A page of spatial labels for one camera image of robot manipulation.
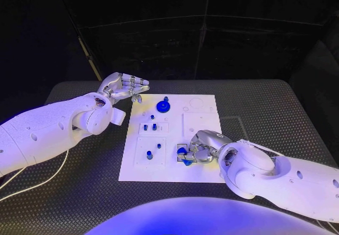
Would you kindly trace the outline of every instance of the white board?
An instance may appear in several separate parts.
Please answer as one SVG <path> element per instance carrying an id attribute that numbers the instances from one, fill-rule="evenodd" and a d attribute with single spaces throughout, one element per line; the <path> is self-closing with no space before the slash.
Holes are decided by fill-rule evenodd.
<path id="1" fill-rule="evenodd" d="M 164 96 L 170 110 L 160 113 L 155 105 Z M 220 133 L 213 95 L 141 94 L 141 97 L 142 103 L 132 103 L 118 181 L 225 183 L 216 160 L 186 166 L 175 154 L 177 144 L 188 145 L 199 130 Z"/>

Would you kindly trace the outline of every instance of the small hole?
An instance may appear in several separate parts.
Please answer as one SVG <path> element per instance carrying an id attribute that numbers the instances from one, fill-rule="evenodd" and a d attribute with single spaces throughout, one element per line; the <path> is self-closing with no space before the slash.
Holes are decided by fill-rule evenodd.
<path id="1" fill-rule="evenodd" d="M 336 188 L 339 188 L 339 183 L 337 183 L 336 180 L 333 180 L 333 185 L 334 185 Z"/>
<path id="2" fill-rule="evenodd" d="M 34 134 L 30 134 L 30 138 L 33 141 L 37 141 L 37 136 Z"/>
<path id="3" fill-rule="evenodd" d="M 59 128 L 63 130 L 63 124 L 59 122 Z"/>
<path id="4" fill-rule="evenodd" d="M 300 171 L 297 171 L 297 176 L 298 176 L 300 179 L 302 178 L 302 174 L 301 174 Z"/>

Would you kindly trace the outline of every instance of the robotic arm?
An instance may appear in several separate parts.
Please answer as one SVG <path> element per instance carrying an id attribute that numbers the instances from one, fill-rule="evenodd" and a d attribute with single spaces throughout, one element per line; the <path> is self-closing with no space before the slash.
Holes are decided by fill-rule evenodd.
<path id="1" fill-rule="evenodd" d="M 269 157 L 262 150 L 276 156 Z M 261 196 L 279 208 L 339 223 L 337 169 L 285 157 L 249 141 L 232 142 L 207 130 L 193 136 L 190 151 L 200 163 L 217 159 L 220 177 L 239 197 Z"/>
<path id="2" fill-rule="evenodd" d="M 125 113 L 112 105 L 128 97 L 141 103 L 148 81 L 112 73 L 96 92 L 25 111 L 0 126 L 0 176 L 56 157 Z"/>

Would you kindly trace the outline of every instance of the circular hole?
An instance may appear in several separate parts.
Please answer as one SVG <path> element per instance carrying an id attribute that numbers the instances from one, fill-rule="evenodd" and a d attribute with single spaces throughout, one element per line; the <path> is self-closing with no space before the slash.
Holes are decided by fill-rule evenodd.
<path id="1" fill-rule="evenodd" d="M 37 136 L 34 134 L 30 134 L 30 138 L 33 141 L 37 141 Z"/>
<path id="2" fill-rule="evenodd" d="M 300 179 L 302 178 L 302 174 L 301 174 L 300 171 L 297 171 L 297 176 L 298 176 Z"/>
<path id="3" fill-rule="evenodd" d="M 333 185 L 334 185 L 336 188 L 339 188 L 339 183 L 337 183 L 336 180 L 333 180 Z"/>
<path id="4" fill-rule="evenodd" d="M 63 124 L 59 122 L 59 128 L 63 130 Z"/>

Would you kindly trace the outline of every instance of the textured rubber mat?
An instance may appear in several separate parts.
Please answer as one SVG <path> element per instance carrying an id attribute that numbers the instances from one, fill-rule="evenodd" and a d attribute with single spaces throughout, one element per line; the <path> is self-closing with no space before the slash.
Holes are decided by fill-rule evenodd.
<path id="1" fill-rule="evenodd" d="M 96 91 L 99 82 L 64 82 L 54 86 L 46 104 Z M 222 132 L 248 139 L 287 156 L 328 166 L 334 160 L 321 142 L 289 86 L 279 80 L 151 81 L 150 94 L 213 94 Z M 239 198 L 225 184 L 118 182 L 131 100 L 121 126 L 109 125 L 69 150 L 56 177 L 43 186 L 0 202 L 0 234 L 83 234 L 115 214 L 150 201 L 187 196 L 236 199 L 274 208 L 298 218 L 261 197 Z M 43 182 L 57 170 L 64 154 L 27 167 L 0 191 L 0 198 Z"/>

